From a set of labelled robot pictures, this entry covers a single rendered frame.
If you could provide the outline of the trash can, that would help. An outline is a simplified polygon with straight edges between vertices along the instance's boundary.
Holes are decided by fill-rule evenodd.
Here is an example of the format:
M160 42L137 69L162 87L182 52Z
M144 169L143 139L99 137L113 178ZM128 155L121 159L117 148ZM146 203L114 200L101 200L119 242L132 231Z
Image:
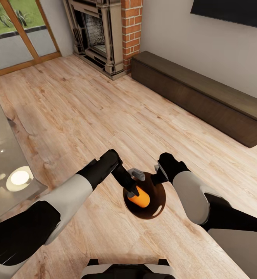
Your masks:
M133 179L143 186L145 191L149 194L150 197L150 206L142 210L140 208L140 211L136 210L136 208L132 205L132 201L128 199L128 196L126 194L127 189L123 188L123 200L126 208L129 210L131 214L133 214L135 217L142 219L142 220L152 220L156 217L158 217L164 210L164 207L166 205L166 191L162 183L157 184L154 186L152 180L151 180L151 173L149 172L143 172L145 174L145 180L141 181L140 179L133 177ZM158 211L159 207L162 206L160 212L154 216L154 214Z

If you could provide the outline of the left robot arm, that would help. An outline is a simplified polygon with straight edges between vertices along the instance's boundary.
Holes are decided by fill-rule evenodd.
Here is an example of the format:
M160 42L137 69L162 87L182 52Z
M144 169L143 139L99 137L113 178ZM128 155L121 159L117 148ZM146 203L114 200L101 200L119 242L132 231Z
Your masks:
M126 171L122 164L119 154L109 149L24 212L0 222L0 279L11 279L42 245L53 242L110 173L139 196L133 177L144 181L145 174L136 168Z

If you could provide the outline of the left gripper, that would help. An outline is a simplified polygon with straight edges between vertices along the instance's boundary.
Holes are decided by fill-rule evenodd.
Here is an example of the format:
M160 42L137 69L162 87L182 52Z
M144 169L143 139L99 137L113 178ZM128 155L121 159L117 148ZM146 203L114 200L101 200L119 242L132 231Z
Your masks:
M130 193L133 192L136 196L140 195L136 188L138 183L131 178L131 176L126 171L126 169L125 172L120 177L116 178L116 180L120 183L120 185L123 188L126 188Z

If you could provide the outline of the can of soda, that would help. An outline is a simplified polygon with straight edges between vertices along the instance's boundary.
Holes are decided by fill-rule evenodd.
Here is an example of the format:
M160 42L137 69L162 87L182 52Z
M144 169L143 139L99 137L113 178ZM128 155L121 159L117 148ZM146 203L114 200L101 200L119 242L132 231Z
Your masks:
M145 189L143 188L143 186L141 186L141 185L139 184L139 185L137 185L136 187L139 187L140 189L142 189L142 190L149 196L149 194L145 191ZM150 198L150 197L149 197L149 198ZM144 207L144 208L140 207L140 208L141 208L142 210L144 210L145 208L149 207L150 204L151 204L151 202L149 202L149 205L147 205L146 207Z
M136 210L140 211L140 207L139 207L137 204L135 204L135 203L133 203L133 202L131 202L131 203L132 203L132 205L136 208Z
M133 203L137 204L139 207L146 207L147 205L149 205L150 202L150 198L149 196L139 187L137 187L137 190L139 192L139 196L136 196L133 192L129 192L127 191L126 194L128 196L128 199L130 201L132 201Z

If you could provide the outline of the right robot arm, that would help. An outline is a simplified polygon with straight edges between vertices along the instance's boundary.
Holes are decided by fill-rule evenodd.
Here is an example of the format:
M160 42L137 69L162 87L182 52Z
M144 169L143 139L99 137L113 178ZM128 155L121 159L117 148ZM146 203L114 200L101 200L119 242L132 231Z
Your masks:
M157 162L154 186L171 182L188 219L202 226L249 279L257 279L257 218L234 209L172 154L163 153Z

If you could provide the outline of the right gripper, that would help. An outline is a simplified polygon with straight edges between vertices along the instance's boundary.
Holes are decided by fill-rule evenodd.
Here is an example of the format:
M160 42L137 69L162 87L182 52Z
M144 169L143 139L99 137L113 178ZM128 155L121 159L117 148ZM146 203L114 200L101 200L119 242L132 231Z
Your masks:
M160 175L159 172L151 175L151 180L152 180L154 186L156 186L157 184L160 184L160 183L168 182L168 179L165 176Z

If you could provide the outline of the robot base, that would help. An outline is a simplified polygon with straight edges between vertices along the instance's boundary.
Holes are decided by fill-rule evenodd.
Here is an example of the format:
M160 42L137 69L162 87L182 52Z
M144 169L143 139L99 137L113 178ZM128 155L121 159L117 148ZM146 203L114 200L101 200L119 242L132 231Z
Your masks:
M166 259L159 264L98 264L90 259L80 279L176 279L175 271Z

